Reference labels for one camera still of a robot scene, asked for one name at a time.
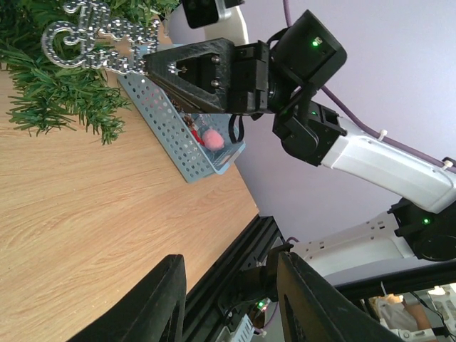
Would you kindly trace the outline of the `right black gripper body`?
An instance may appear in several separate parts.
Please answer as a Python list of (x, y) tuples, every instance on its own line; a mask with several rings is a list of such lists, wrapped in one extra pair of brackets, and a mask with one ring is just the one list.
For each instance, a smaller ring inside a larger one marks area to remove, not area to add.
[(257, 41), (236, 46), (230, 67), (227, 112), (256, 115), (268, 110), (269, 46)]

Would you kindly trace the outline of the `small green christmas tree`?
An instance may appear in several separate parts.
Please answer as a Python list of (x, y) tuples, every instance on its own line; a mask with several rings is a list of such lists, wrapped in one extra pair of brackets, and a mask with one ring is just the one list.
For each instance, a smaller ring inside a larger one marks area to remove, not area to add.
[[(9, 112), (19, 130), (48, 133), (81, 124), (100, 136), (103, 144), (118, 139), (124, 122), (117, 110), (128, 106), (119, 89), (108, 85), (105, 69), (62, 68), (50, 62), (41, 47), (41, 37), (55, 21), (76, 23), (76, 14), (66, 14), (67, 1), (3, 1), (1, 3), (1, 67), (13, 81), (16, 95)], [(146, 25), (171, 14), (176, 1), (104, 1), (115, 17)], [(72, 59), (77, 46), (65, 46), (64, 35), (55, 38), (55, 50)]]

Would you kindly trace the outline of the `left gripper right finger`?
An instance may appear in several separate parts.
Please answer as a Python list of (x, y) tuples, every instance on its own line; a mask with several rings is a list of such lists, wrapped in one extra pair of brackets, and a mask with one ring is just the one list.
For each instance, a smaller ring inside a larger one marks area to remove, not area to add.
[(295, 253), (280, 253), (276, 285), (285, 341), (401, 340), (358, 309)]

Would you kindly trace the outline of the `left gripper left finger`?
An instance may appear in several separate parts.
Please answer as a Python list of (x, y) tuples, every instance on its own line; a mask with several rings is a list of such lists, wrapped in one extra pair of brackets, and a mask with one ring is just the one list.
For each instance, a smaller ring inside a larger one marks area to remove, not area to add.
[(186, 299), (185, 261), (167, 255), (119, 302), (71, 341), (181, 341)]

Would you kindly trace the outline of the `red reindeer ornament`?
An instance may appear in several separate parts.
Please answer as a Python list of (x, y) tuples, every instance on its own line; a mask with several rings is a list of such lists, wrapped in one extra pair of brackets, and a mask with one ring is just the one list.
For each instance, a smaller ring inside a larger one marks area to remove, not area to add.
[(195, 130), (194, 128), (191, 128), (190, 129), (190, 132), (192, 133), (194, 139), (202, 146), (205, 146), (205, 143), (204, 143), (204, 140), (200, 137), (199, 133), (197, 132), (197, 130)]

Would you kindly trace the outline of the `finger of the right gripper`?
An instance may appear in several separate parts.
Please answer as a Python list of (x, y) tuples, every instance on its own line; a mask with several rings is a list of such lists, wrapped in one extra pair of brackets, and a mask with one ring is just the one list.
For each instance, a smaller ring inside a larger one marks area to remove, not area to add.
[(179, 73), (181, 76), (193, 74), (207, 79), (214, 90), (210, 99), (213, 113), (226, 113), (233, 53), (234, 44), (231, 41), (216, 38), (146, 54), (143, 59), (147, 75)]
[(210, 102), (214, 90), (207, 79), (193, 74), (181, 76), (179, 73), (148, 73), (147, 77), (160, 86), (186, 113), (214, 112), (214, 106)]

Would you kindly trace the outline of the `light blue plastic basket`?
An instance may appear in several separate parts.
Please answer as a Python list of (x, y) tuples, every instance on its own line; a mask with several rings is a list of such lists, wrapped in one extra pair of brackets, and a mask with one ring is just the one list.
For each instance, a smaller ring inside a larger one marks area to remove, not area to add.
[[(186, 182), (224, 174), (244, 151), (244, 142), (232, 143), (229, 138), (228, 115), (186, 113), (144, 75), (121, 75), (118, 76), (118, 83)], [(208, 150), (194, 139), (191, 128), (197, 130), (200, 137), (210, 128), (218, 131), (224, 138), (224, 147), (218, 151)]]

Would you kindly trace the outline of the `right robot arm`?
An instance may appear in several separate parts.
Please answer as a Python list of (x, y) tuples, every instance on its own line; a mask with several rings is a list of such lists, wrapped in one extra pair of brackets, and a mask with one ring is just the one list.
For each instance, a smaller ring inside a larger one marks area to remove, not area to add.
[(147, 77), (191, 113), (229, 115), (232, 142), (245, 116), (274, 116), (283, 149), (400, 196), (387, 212), (294, 247), (320, 275), (389, 259), (455, 259), (455, 164), (436, 160), (344, 118), (313, 98), (346, 62), (342, 45), (310, 11), (267, 42), (212, 38), (145, 55)]

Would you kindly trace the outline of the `pink pompom ornament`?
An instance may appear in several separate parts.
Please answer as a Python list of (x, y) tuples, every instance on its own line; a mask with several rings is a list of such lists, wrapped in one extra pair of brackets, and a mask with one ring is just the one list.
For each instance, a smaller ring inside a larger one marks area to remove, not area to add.
[(211, 151), (218, 151), (224, 147), (224, 138), (214, 129), (206, 130), (202, 135), (204, 146)]

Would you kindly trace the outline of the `black aluminium frame rail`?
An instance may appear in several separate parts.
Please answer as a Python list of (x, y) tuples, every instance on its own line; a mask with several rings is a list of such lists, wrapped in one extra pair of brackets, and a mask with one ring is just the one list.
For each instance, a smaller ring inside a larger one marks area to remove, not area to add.
[(269, 250), (285, 242), (272, 216), (256, 216), (186, 297), (183, 341), (223, 341), (262, 293), (259, 273)]

